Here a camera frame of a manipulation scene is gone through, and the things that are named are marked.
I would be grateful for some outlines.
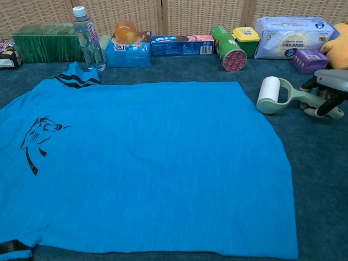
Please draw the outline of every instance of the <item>pink bottom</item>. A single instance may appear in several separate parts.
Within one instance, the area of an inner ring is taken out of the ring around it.
[[[246,54],[241,50],[231,51],[222,61],[223,68],[229,72],[237,72],[246,64]]]

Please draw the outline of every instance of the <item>water bottle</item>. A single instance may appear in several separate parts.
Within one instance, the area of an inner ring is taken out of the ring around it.
[[[106,64],[93,20],[87,15],[84,7],[74,7],[72,11],[75,16],[73,25],[88,69],[97,68],[101,72]]]

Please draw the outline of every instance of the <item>green container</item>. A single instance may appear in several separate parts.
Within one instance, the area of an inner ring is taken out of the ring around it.
[[[229,72],[241,70],[246,64],[246,53],[233,40],[231,33],[224,26],[216,26],[210,34],[214,38],[215,50],[222,61],[223,68]]]
[[[70,23],[23,26],[12,38],[25,63],[84,61]]]
[[[248,58],[253,58],[256,48],[259,45],[260,36],[251,27],[238,27],[232,31],[233,39],[246,53]]]

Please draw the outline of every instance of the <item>green cylindrical can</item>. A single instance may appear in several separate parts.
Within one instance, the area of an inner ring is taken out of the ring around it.
[[[214,38],[215,50],[218,53],[223,68],[229,72],[237,72],[246,64],[246,53],[233,40],[232,34],[224,26],[216,26],[210,34]]]

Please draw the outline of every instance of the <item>orange ball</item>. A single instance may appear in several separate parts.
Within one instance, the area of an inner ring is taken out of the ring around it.
[[[131,45],[139,40],[138,32],[131,21],[123,20],[115,27],[116,41],[122,45]]]

